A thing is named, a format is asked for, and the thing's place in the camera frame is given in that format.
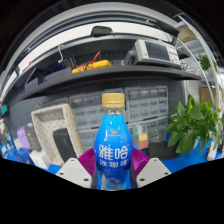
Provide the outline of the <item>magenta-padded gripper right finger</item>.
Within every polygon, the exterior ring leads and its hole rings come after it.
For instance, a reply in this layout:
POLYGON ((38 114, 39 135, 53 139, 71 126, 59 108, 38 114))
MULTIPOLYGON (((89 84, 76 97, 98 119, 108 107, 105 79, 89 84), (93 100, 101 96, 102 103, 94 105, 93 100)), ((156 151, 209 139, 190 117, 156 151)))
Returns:
POLYGON ((170 175, 168 168, 158 159, 149 158, 138 149, 133 149, 130 167, 130 186, 140 188, 170 175))

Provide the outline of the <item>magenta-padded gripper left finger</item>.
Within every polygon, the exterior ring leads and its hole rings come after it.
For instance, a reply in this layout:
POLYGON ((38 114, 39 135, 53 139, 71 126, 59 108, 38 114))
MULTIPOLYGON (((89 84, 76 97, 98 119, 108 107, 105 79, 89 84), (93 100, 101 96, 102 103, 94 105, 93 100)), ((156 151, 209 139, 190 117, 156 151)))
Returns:
POLYGON ((89 149, 79 158, 69 158, 56 175, 78 186, 96 189, 98 173, 94 150, 89 149))

